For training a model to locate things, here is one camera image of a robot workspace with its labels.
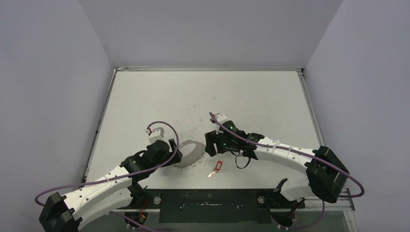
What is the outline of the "large metal keyring plate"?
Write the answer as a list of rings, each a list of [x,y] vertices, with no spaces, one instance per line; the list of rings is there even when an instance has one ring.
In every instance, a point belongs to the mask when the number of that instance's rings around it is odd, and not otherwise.
[[[194,140],[186,140],[178,145],[178,149],[181,151],[182,148],[189,145],[194,145],[193,150],[186,155],[183,154],[181,162],[172,164],[172,167],[177,168],[179,171],[195,167],[197,162],[202,163],[202,158],[205,154],[205,144]]]

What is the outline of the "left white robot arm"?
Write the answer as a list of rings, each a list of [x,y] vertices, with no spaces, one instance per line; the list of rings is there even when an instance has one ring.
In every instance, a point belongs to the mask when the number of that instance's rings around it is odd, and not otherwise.
[[[39,222],[46,232],[77,232],[112,210],[144,206],[148,197],[138,182],[148,178],[158,166],[179,163],[182,157],[173,139],[152,142],[146,150],[125,158],[95,184],[89,182],[73,192],[50,195]]]

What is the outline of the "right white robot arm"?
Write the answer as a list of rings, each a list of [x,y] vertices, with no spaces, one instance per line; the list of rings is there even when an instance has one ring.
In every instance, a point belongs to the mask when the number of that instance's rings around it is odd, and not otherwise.
[[[210,156],[238,153],[254,160],[271,161],[304,174],[303,178],[286,178],[273,194],[274,203],[286,207],[294,200],[316,196],[336,203],[347,181],[348,169],[326,146],[304,149],[274,141],[258,133],[246,133],[228,120],[205,134],[205,151]]]

